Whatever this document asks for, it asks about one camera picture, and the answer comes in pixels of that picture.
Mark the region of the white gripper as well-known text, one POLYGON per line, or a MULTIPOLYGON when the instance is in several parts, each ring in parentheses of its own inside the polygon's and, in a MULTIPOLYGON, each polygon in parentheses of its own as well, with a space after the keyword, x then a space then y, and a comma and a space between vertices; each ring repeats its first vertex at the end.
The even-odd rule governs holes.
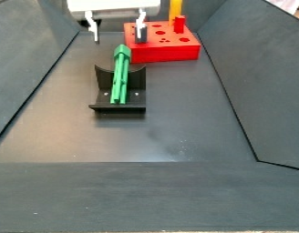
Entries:
POLYGON ((139 17, 136 28, 143 28, 146 15, 158 15, 160 10, 160 0, 67 0, 67 5, 75 19, 87 19, 96 43, 100 43, 96 19, 139 17))

